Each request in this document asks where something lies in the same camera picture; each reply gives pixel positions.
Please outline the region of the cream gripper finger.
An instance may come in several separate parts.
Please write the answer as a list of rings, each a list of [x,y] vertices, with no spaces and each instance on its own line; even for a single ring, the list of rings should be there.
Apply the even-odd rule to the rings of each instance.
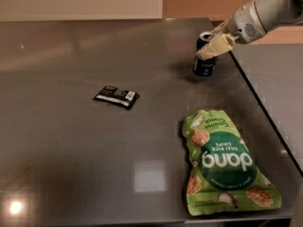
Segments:
[[[229,34],[203,32],[200,38],[206,42],[197,52],[196,55],[200,60],[206,61],[218,57],[234,47],[235,38]]]
[[[217,26],[215,26],[212,30],[211,33],[213,35],[217,35],[217,34],[227,34],[229,32],[228,28],[228,21],[225,20],[223,22],[221,22],[220,24],[218,24]]]

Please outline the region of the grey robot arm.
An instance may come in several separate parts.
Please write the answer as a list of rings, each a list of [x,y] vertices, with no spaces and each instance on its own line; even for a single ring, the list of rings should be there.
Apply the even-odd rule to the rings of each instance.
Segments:
[[[250,44],[280,26],[303,20],[303,0],[253,0],[237,9],[210,32],[210,41],[196,52],[209,60],[229,52],[235,44]]]

